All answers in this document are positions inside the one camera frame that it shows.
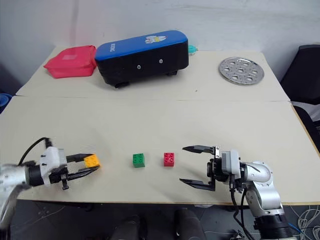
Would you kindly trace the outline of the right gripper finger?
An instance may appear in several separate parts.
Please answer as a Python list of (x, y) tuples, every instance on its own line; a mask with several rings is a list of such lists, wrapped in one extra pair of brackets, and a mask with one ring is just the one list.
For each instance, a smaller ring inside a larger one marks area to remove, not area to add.
[(206, 191), (215, 191), (215, 182), (209, 181), (208, 184), (203, 183), (200, 180), (193, 180), (193, 179), (184, 179), (180, 178), (179, 179), (181, 182), (195, 188), (195, 189), (200, 189), (200, 190), (206, 190)]
[(185, 151), (192, 152), (192, 153), (208, 153), (211, 155), (215, 154), (215, 147), (214, 146), (204, 146), (204, 145), (191, 145), (191, 146), (186, 146), (182, 148)]

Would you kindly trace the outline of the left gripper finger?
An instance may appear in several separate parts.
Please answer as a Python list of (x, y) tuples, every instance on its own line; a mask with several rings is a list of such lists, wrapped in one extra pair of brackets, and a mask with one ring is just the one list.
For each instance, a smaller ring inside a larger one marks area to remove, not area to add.
[(77, 153), (73, 155), (68, 155), (66, 156), (66, 162), (67, 163), (72, 163), (72, 162), (82, 162), (85, 160), (85, 158), (92, 156), (93, 154), (91, 153)]
[(76, 180), (79, 178), (83, 178), (83, 177), (95, 172), (99, 168), (100, 168), (100, 166), (82, 168), (82, 169), (79, 169), (77, 172), (68, 173), (66, 179), (67, 179), (67, 181), (72, 181), (72, 180)]

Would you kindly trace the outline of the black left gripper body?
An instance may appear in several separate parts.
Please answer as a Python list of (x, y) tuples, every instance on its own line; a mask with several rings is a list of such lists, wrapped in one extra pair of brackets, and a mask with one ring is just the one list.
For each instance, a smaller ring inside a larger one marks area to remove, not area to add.
[(62, 189), (69, 189), (68, 181), (68, 168), (65, 156), (54, 158), (49, 161), (49, 183), (56, 184), (62, 182)]

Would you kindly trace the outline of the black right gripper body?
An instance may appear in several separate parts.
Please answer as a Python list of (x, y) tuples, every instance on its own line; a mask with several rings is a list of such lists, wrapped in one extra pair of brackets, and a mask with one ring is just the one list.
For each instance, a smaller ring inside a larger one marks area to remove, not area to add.
[(222, 158), (220, 157), (218, 147), (211, 146), (208, 152), (213, 155), (213, 158), (207, 163), (207, 176), (210, 178), (208, 182), (210, 186), (209, 190), (215, 192), (216, 181), (224, 183), (228, 180), (229, 175), (222, 171)]

